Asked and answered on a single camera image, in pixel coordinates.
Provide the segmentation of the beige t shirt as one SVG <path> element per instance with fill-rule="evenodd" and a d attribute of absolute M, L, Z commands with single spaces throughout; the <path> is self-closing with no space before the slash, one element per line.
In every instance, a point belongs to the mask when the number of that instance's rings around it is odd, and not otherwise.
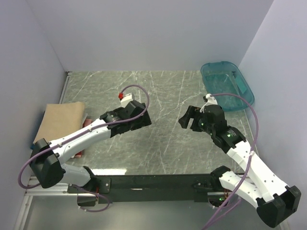
<path fill-rule="evenodd" d="M 47 104 L 34 143 L 44 138 L 47 142 L 65 137 L 83 126 L 85 103 Z"/>

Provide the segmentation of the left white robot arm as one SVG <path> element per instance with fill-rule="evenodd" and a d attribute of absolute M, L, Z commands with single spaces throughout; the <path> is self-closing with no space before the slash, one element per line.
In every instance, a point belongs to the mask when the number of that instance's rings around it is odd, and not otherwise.
<path fill-rule="evenodd" d="M 91 124 L 63 138 L 38 140 L 32 149 L 35 157 L 30 168 L 43 188 L 50 188 L 59 182 L 68 182 L 80 187 L 86 185 L 93 173 L 85 167 L 72 167 L 66 162 L 76 153 L 94 143 L 151 125 L 145 103 L 136 100 L 125 107 L 105 112 Z"/>

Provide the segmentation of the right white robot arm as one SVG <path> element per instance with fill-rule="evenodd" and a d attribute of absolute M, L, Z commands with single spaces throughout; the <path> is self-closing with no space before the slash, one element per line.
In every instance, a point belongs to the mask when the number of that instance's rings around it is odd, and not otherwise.
<path fill-rule="evenodd" d="M 247 182 L 226 167 L 212 172 L 217 183 L 224 189 L 234 191 L 257 211 L 260 219 L 275 228 L 297 211 L 301 191 L 281 180 L 262 159 L 251 150 L 245 136 L 235 127 L 229 126 L 221 106 L 211 104 L 204 109 L 189 106 L 179 119 L 182 128 L 206 132 L 213 143 L 233 159 L 250 178 Z"/>

